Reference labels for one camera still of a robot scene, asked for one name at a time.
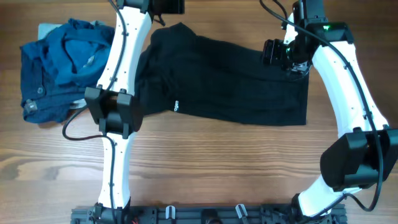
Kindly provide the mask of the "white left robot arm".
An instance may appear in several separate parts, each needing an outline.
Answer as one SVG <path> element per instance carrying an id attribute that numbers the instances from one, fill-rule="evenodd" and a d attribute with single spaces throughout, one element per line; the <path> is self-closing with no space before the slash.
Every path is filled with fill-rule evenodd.
<path id="1" fill-rule="evenodd" d="M 103 140 L 103 183 L 98 203 L 110 212 L 128 207 L 129 151 L 141 127 L 143 113 L 135 96 L 135 81 L 144 41 L 154 16 L 184 14 L 175 1 L 118 1 L 116 27 L 108 60 L 85 101 Z"/>

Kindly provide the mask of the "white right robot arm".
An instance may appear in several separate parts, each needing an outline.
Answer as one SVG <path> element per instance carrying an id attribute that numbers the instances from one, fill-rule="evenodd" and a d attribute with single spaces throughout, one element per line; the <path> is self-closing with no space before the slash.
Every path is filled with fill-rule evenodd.
<path id="1" fill-rule="evenodd" d="M 336 118 L 338 140 L 320 158 L 321 174 L 297 194 L 290 220 L 314 222 L 357 192 L 373 188 L 370 212 L 397 161 L 397 130 L 378 110 L 361 74 L 354 38 L 344 22 L 330 22 L 322 1 L 299 0 L 292 13 L 279 15 L 282 40 L 268 40 L 263 62 L 294 75 L 318 71 Z"/>

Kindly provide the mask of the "black t-shirt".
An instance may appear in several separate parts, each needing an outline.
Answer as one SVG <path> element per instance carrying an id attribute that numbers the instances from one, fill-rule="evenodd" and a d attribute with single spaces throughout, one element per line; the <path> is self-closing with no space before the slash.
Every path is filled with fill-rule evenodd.
<path id="1" fill-rule="evenodd" d="M 261 56 L 182 23 L 158 29 L 139 59 L 136 96 L 148 115 L 169 110 L 243 124 L 304 125 L 308 77 L 265 65 Z"/>

